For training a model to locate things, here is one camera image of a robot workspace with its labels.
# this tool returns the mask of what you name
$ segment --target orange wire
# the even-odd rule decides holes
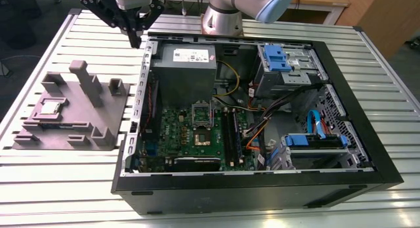
[[[257,110],[259,108],[255,108],[255,107],[251,105],[252,99],[253,99],[253,98],[249,98],[249,101],[248,101],[248,108],[252,109],[252,110]]]
[[[324,119],[321,120],[321,123],[323,123],[325,132],[328,131],[328,133],[331,134],[332,131],[331,131],[329,127],[327,126],[327,123],[325,123]]]
[[[251,139],[251,141],[247,144],[247,149],[256,149],[256,147],[251,146],[252,141],[257,138],[257,136],[260,135],[263,129],[265,128],[265,126],[268,125],[268,122],[263,125],[263,127],[260,128],[260,130],[257,131],[257,134],[253,136],[253,138]]]

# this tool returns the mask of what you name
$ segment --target blue latch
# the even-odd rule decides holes
[[[347,136],[340,136],[343,147],[346,148],[350,145]]]
[[[265,45],[264,46],[264,55],[268,59],[269,70],[277,72],[291,72],[292,67],[287,62],[288,55],[279,45]]]
[[[309,145],[305,135],[289,135],[285,137],[287,145]]]

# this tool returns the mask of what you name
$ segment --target ram slot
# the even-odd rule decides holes
[[[224,148],[225,148],[225,163],[226,166],[232,167],[235,165],[235,158],[233,158],[233,137],[230,135],[230,124],[229,124],[229,111],[228,109],[224,110],[222,114],[222,135],[224,135]]]

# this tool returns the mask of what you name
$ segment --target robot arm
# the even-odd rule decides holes
[[[165,0],[81,0],[93,13],[129,36],[133,48],[141,47],[141,36],[165,10]],[[149,5],[149,13],[141,17],[141,8]]]
[[[210,0],[202,28],[206,34],[241,35],[243,13],[263,23],[273,23],[292,0]]]
[[[81,0],[82,4],[113,28],[129,36],[133,48],[141,47],[141,36],[165,10],[165,0]],[[263,23],[273,23],[285,12],[292,0],[210,0],[202,20],[204,33],[243,34],[243,14]],[[149,13],[141,17],[141,8]]]

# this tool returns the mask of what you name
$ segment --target wire bundle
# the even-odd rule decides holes
[[[252,147],[252,141],[256,139],[256,137],[263,133],[264,128],[268,125],[269,119],[273,115],[273,113],[281,108],[281,106],[284,106],[285,104],[288,104],[303,92],[305,92],[307,90],[311,89],[319,89],[324,86],[324,84],[313,84],[313,85],[308,85],[308,86],[301,86],[300,88],[297,88],[295,91],[292,91],[288,95],[285,95],[284,97],[281,97],[280,99],[277,99],[271,106],[267,108],[267,110],[264,111],[263,115],[261,115],[261,119],[259,124],[256,124],[252,128],[248,129],[247,133],[253,132],[257,129],[257,133],[255,134],[255,136],[252,137],[251,141],[247,144],[247,149],[255,149],[259,150],[257,147]]]

